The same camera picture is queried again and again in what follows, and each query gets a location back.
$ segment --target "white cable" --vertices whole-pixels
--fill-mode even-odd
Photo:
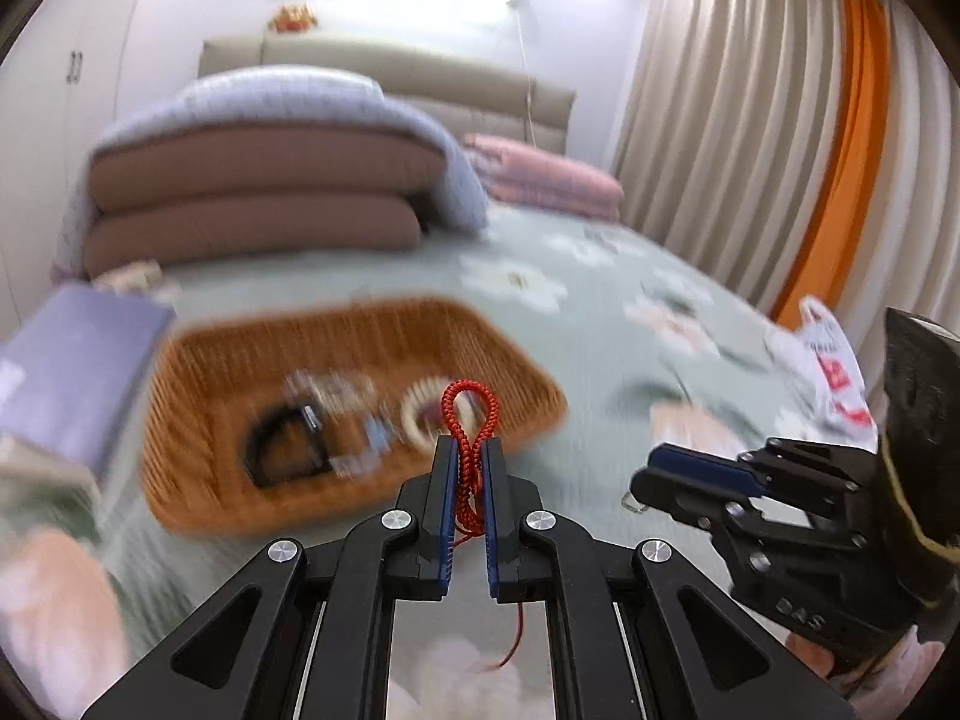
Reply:
[[[531,109],[534,104],[534,80],[530,77],[530,71],[527,69],[527,50],[525,45],[523,45],[523,25],[520,23],[520,10],[514,8],[515,14],[517,14],[517,36],[520,38],[520,59],[523,62],[523,72],[527,76],[527,98],[526,98],[526,108],[527,108],[527,124],[530,124],[530,142],[536,148],[536,134],[534,133],[534,118],[531,113]]]

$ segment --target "headboard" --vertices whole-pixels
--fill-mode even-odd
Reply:
[[[482,132],[531,143],[529,90],[536,145],[566,151],[576,93],[522,73],[405,44],[325,33],[265,33],[203,43],[200,77],[256,65],[315,65],[363,74],[388,95],[430,114],[458,139]]]

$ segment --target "red braided cord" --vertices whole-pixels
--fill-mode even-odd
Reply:
[[[472,446],[453,408],[453,401],[465,391],[475,392],[487,405],[487,421],[483,423]],[[446,388],[443,399],[440,401],[440,409],[443,411],[443,422],[460,447],[460,473],[454,504],[458,528],[465,536],[483,536],[483,509],[480,505],[483,476],[480,472],[480,447],[496,430],[500,421],[500,404],[488,386],[469,381],[469,379],[461,379]]]

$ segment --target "wicker basket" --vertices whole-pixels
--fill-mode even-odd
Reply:
[[[440,298],[354,305],[217,325],[173,338],[160,352],[144,447],[143,487],[157,519],[191,533],[256,533],[336,517],[392,499],[427,458],[394,442],[380,469],[258,490],[239,461],[256,415],[284,396],[294,370],[361,370],[398,400],[425,376],[470,378],[500,399],[507,452],[559,425],[563,391],[483,317]]]

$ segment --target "curtain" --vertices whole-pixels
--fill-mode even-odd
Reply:
[[[913,13],[897,0],[886,7],[891,86],[880,172],[836,308],[877,416],[885,307],[960,329],[960,88]]]
[[[614,162],[624,223],[769,312],[817,206],[840,0],[652,0]]]
[[[800,326],[798,306],[815,295],[834,308],[853,264],[874,192],[887,122],[890,47],[880,0],[842,0],[843,103],[820,200],[773,310],[778,324]]]

